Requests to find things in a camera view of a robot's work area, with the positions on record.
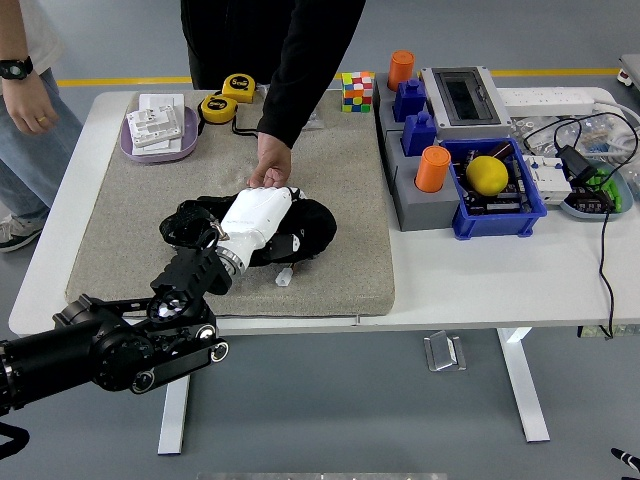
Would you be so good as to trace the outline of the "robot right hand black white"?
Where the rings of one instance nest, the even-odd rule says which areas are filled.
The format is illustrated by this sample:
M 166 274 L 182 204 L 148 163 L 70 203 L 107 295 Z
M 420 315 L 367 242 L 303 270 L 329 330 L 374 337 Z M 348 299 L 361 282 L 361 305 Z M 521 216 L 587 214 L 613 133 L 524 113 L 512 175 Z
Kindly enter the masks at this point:
M 640 472 L 640 460 L 637 456 L 634 456 L 618 448 L 611 448 L 610 452 L 616 459 L 620 460 L 632 470 L 637 473 Z

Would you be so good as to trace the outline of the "person's left hand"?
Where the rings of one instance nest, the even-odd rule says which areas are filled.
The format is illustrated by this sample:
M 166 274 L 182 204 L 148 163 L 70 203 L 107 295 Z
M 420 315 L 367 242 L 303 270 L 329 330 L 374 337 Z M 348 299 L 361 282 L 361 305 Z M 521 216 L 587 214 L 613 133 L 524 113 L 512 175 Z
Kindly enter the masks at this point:
M 247 180 L 251 188 L 284 187 L 291 173 L 291 149 L 281 140 L 259 133 L 257 139 L 258 164 Z

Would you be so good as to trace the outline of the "person's left hand with ring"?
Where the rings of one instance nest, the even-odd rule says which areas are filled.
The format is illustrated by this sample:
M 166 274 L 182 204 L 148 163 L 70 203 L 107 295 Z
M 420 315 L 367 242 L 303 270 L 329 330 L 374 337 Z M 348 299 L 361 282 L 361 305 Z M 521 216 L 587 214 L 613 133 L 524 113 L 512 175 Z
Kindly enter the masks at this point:
M 22 80 L 2 80 L 7 112 L 19 131 L 28 135 L 50 131 L 58 120 L 43 81 L 30 74 Z

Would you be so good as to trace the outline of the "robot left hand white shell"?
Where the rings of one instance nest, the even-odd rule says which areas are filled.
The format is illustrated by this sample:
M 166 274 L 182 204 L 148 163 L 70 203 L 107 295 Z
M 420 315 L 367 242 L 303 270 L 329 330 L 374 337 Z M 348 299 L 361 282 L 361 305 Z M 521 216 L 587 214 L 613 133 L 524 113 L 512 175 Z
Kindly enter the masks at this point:
M 234 273 L 242 274 L 253 253 L 274 236 L 298 189 L 247 188 L 239 192 L 220 226 L 217 252 Z

